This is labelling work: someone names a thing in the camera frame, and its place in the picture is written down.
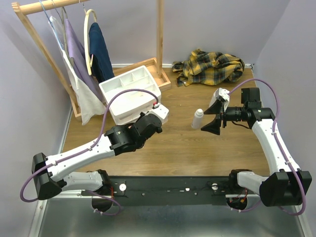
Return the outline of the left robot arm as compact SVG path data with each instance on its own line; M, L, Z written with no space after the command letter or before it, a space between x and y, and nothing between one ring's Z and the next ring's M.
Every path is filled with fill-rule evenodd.
M141 149L155 133L162 132L168 120L168 112L151 110L134 123L116 125L87 144L67 152L46 156L38 153L33 157L32 173L39 200L57 196L62 191L89 190L99 195L109 191L109 182L104 171L92 174L77 172L77 169L95 161L118 156Z

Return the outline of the tall white bottle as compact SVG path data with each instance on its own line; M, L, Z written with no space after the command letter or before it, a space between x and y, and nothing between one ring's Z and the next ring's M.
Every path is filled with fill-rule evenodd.
M216 97L212 96L210 103L209 103L209 107L213 106L213 104L217 101Z

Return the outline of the white drawer organizer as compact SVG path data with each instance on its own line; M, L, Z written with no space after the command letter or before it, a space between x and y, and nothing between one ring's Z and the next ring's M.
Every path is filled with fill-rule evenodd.
M110 106L106 116L111 116L116 125L136 122L155 102L161 103L158 84L145 66L102 82L99 87Z

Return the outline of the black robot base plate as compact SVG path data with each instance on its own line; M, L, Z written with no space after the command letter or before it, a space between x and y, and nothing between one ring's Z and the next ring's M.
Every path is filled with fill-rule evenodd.
M226 205L244 194L227 176L110 176L122 206Z

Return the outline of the short white bottle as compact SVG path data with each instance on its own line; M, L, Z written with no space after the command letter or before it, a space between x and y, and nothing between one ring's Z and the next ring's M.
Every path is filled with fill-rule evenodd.
M203 110L202 109L197 109L194 113L193 121L191 127L193 129L199 129L202 123L203 119Z

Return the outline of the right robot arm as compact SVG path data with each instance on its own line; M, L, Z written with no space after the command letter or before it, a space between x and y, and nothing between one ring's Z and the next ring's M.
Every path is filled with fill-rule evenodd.
M220 135L227 122L246 122L258 139L269 166L269 176L263 177L248 169L235 169L229 174L228 190L234 194L244 188L260 197L267 206L306 205L306 194L312 182L308 171L302 171L291 157L283 139L278 134L276 117L270 108L262 107L260 90L256 87L241 90L240 107L230 107L226 89L217 89L210 101L206 115L215 118L201 128L202 131Z

